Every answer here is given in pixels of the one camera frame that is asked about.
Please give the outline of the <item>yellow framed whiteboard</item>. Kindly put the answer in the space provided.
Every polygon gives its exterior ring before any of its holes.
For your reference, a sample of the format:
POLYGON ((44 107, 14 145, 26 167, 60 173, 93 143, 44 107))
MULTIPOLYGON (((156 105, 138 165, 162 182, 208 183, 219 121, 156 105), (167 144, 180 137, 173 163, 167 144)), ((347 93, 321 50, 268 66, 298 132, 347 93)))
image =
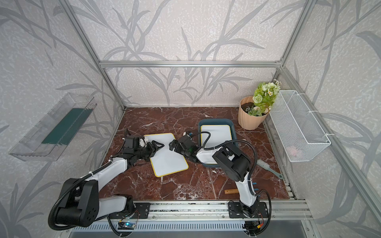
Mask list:
MULTIPOLYGON (((210 133, 210 138, 207 142, 206 139, 209 135, 207 133, 200 134, 200 144, 205 148, 211 148, 225 141, 232 140, 232 133, 229 125, 202 125, 200 126, 200 131, 210 133)), ((202 151, 198 158, 205 165, 217 165, 212 157, 215 152, 216 150, 202 151)))
POLYGON ((150 158, 156 177, 167 176, 189 168, 183 155, 169 150, 169 143, 175 139, 172 133, 147 134, 144 137, 147 142, 156 141, 164 145, 163 148, 150 158))

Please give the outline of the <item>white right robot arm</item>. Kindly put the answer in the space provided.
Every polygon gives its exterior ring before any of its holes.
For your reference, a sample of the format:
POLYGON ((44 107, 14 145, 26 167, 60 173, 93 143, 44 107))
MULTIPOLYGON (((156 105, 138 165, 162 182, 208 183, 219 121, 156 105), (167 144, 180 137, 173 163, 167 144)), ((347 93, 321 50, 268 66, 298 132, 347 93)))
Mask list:
POLYGON ((227 140, 213 147, 206 147, 210 138, 211 133, 208 131, 186 132, 180 139, 175 139, 169 143, 169 150, 184 156, 193 163, 215 162, 227 177, 236 183, 242 209, 248 217, 253 217, 260 202, 252 185, 252 173, 258 162, 258 154, 255 148, 247 141, 238 139, 227 140), (248 145, 253 151, 254 159, 251 160, 236 146, 236 142, 248 145))

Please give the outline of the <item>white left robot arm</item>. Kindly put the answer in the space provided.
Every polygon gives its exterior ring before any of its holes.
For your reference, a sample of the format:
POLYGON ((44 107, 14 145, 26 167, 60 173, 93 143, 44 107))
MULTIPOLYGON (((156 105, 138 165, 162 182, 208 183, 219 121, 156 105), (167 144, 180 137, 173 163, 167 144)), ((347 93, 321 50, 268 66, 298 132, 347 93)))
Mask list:
POLYGON ((88 227, 93 222, 112 213, 134 215, 136 207, 130 195, 100 198, 100 190, 139 160, 148 161, 164 147, 143 136, 125 136, 122 147, 100 168, 81 178, 70 178, 62 186, 58 200, 53 205, 48 225, 56 231, 75 227, 88 227))

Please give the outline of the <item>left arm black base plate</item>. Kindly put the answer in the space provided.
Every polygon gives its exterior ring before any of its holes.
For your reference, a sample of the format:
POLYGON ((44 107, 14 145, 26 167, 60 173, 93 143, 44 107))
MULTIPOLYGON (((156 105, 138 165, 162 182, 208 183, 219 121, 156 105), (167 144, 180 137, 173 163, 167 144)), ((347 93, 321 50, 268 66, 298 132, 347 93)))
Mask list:
POLYGON ((151 203, 149 202, 138 202, 129 203, 126 205, 125 209, 121 211, 120 218, 124 219, 147 219, 150 211, 151 203))

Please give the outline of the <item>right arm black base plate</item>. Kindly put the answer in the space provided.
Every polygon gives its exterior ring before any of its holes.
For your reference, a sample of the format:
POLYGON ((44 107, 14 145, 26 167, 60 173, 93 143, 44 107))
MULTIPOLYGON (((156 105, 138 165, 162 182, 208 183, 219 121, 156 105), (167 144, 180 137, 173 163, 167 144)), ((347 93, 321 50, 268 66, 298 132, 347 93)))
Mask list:
POLYGON ((268 218, 269 209, 265 202, 256 201, 252 207, 241 202, 228 202, 229 218, 268 218))

